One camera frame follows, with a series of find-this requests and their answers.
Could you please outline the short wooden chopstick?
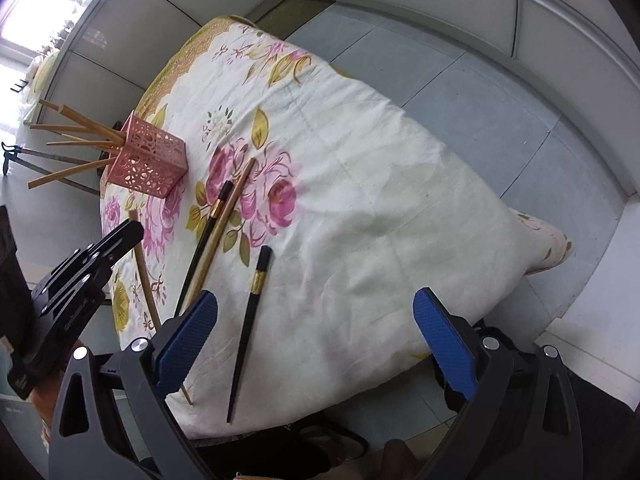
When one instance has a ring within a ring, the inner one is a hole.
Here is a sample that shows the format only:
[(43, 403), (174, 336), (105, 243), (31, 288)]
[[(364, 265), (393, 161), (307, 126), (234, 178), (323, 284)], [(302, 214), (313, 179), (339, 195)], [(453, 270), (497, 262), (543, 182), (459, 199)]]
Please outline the short wooden chopstick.
[(195, 267), (194, 272), (188, 281), (189, 287), (186, 289), (186, 294), (184, 295), (183, 300), (178, 304), (176, 315), (180, 315), (183, 310), (186, 310), (186, 308), (189, 307), (189, 304), (203, 289), (207, 274), (213, 264), (216, 251), (220, 245), (222, 237), (224, 236), (224, 230), (226, 229), (228, 220), (234, 211), (236, 202), (241, 196), (244, 185), (253, 170), (255, 162), (256, 159), (254, 159), (254, 157), (247, 162), (239, 179), (236, 181), (235, 185), (233, 185), (228, 200), (224, 202), (220, 215), (216, 218), (213, 231), (208, 237), (206, 237), (206, 244), (204, 245), (200, 258), (198, 259), (198, 265)]

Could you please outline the pink perforated utensil holder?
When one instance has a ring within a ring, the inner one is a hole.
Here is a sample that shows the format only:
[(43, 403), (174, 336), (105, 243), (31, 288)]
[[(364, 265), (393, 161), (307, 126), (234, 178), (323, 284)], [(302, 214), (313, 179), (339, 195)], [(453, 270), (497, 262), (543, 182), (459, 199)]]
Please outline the pink perforated utensil holder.
[(107, 182), (166, 198), (188, 171), (184, 141), (134, 113), (122, 133), (125, 144), (108, 170)]

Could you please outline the floral white tablecloth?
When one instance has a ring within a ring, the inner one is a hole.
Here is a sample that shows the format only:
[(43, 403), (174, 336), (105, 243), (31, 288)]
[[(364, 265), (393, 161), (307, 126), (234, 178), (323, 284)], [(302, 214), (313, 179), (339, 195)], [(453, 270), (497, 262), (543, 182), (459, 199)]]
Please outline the floral white tablecloth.
[[(163, 199), (105, 183), (101, 223), (138, 212), (161, 318), (221, 185), (256, 159), (206, 278), (218, 321), (184, 383), (193, 405), (167, 400), (191, 439), (289, 424), (387, 382), (428, 355), (418, 289), (476, 322), (572, 250), (385, 96), (230, 16), (183, 45), (136, 114), (184, 141), (189, 170)], [(262, 246), (272, 258), (227, 424)]]

